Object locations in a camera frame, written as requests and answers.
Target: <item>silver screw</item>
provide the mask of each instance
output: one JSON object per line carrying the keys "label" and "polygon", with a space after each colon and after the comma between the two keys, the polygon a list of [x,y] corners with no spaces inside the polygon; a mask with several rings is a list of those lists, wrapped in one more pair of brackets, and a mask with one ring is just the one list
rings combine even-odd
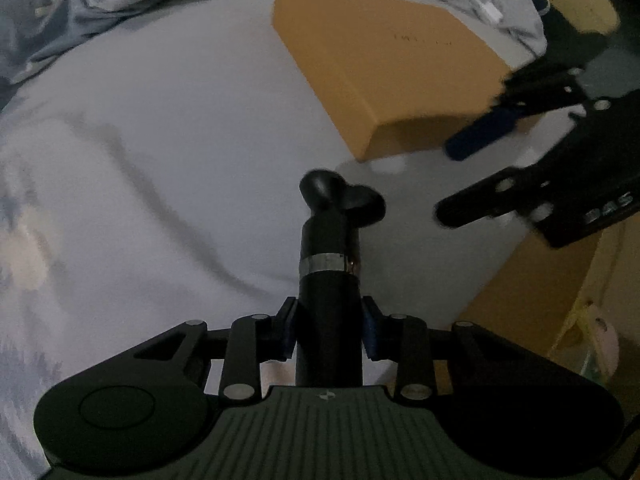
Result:
{"label": "silver screw", "polygon": [[400,395],[409,400],[424,400],[431,397],[433,391],[425,384],[407,384],[400,390]]}
{"label": "silver screw", "polygon": [[511,189],[515,183],[516,181],[512,178],[505,178],[498,182],[498,185],[495,187],[495,192],[502,193],[503,191],[507,191],[508,189]]}
{"label": "silver screw", "polygon": [[535,208],[529,215],[529,218],[531,218],[531,221],[533,222],[542,222],[545,218],[548,218],[553,211],[553,204],[545,202]]}
{"label": "silver screw", "polygon": [[593,108],[599,112],[603,112],[604,110],[609,110],[609,108],[611,108],[611,101],[607,101],[606,99],[601,99],[600,101],[596,101],[593,104]]}
{"label": "silver screw", "polygon": [[254,388],[250,384],[244,383],[230,384],[222,391],[222,394],[231,400],[247,400],[254,393]]}

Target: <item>bed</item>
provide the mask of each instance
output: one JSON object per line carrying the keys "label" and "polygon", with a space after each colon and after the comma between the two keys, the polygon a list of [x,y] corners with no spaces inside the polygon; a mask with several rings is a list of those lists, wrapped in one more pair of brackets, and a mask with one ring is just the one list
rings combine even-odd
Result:
{"label": "bed", "polygon": [[[358,164],[271,27],[272,3],[169,0],[59,56],[0,115],[2,478],[46,469],[31,418],[52,384],[187,319],[224,328],[295,296],[312,168],[385,196],[361,245],[362,291],[386,313],[447,326],[522,240],[510,218],[443,229],[434,204],[543,152],[566,110],[464,163],[433,151]],[[509,65],[532,59],[451,12]]]}

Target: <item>orange box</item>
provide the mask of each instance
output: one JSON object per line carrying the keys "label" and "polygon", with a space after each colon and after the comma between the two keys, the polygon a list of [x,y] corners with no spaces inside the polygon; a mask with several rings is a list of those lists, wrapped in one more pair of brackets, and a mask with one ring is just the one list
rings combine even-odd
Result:
{"label": "orange box", "polygon": [[510,74],[427,4],[275,0],[273,27],[357,160],[440,147],[490,108]]}

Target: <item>metal band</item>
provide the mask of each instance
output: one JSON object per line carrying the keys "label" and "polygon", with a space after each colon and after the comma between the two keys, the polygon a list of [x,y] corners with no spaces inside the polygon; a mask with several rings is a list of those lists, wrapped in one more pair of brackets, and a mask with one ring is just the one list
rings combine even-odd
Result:
{"label": "metal band", "polygon": [[354,265],[344,254],[321,253],[312,254],[300,261],[300,278],[321,272],[322,270],[337,270],[338,272],[348,272],[354,274]]}

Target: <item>black cylindrical object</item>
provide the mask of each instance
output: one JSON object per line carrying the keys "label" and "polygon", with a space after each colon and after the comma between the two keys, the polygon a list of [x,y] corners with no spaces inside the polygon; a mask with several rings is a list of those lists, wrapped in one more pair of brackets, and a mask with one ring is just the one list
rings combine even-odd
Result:
{"label": "black cylindrical object", "polygon": [[297,386],[362,386],[358,231],[331,208],[302,231]]}

